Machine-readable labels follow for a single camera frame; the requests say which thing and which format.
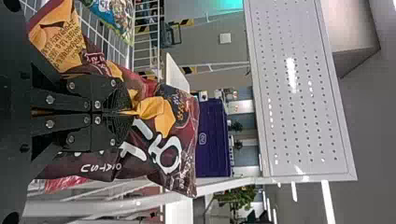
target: white wall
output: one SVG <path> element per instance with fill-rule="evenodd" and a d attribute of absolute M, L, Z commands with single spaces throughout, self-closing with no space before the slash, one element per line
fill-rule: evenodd
<path fill-rule="evenodd" d="M 377 45 L 368 0 L 321 0 L 321 4 L 333 52 Z"/>

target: ceiling light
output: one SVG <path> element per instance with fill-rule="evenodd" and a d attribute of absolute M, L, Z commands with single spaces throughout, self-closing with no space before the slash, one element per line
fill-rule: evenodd
<path fill-rule="evenodd" d="M 330 192 L 330 185 L 328 180 L 321 181 L 324 206 L 326 208 L 326 217 L 328 224 L 335 224 L 334 209 L 332 207 L 332 193 Z"/>

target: green plant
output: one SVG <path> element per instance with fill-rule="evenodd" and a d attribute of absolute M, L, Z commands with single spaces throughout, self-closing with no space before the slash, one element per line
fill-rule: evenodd
<path fill-rule="evenodd" d="M 230 126 L 231 131 L 242 132 L 243 129 L 244 126 L 238 121 L 233 122 L 233 124 Z"/>
<path fill-rule="evenodd" d="M 254 201 L 256 194 L 256 187 L 251 185 L 238 189 L 231 189 L 225 194 L 215 195 L 215 199 L 218 200 L 219 203 L 235 203 L 233 210 L 244 208 L 248 211 L 251 208 L 250 203 Z"/>

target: brown snack bag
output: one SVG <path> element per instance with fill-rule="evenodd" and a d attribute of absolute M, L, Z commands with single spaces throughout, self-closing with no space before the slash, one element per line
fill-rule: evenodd
<path fill-rule="evenodd" d="M 72 0 L 51 0 L 28 24 L 30 41 L 63 74 L 100 74 L 125 82 L 134 117 L 119 149 L 59 154 L 37 177 L 78 175 L 94 180 L 148 178 L 189 197 L 196 195 L 195 146 L 199 105 L 188 93 L 146 80 L 111 61 L 81 33 Z"/>

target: gray wall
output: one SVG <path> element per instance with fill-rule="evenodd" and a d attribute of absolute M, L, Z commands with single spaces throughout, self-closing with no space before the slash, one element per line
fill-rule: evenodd
<path fill-rule="evenodd" d="M 229 63 L 248 61 L 245 15 L 232 13 L 203 25 L 182 29 L 183 44 L 167 49 L 177 64 Z M 232 43 L 221 45 L 219 35 L 231 33 Z M 192 90 L 206 90 L 209 97 L 218 88 L 251 86 L 248 68 L 187 76 Z"/>
<path fill-rule="evenodd" d="M 333 52 L 378 45 L 368 0 L 321 0 L 321 4 Z"/>
<path fill-rule="evenodd" d="M 166 51 L 178 64 L 247 61 L 244 13 L 224 17 L 227 19 L 183 29 L 183 43 Z M 222 33 L 231 33 L 233 43 L 221 45 L 219 34 Z"/>

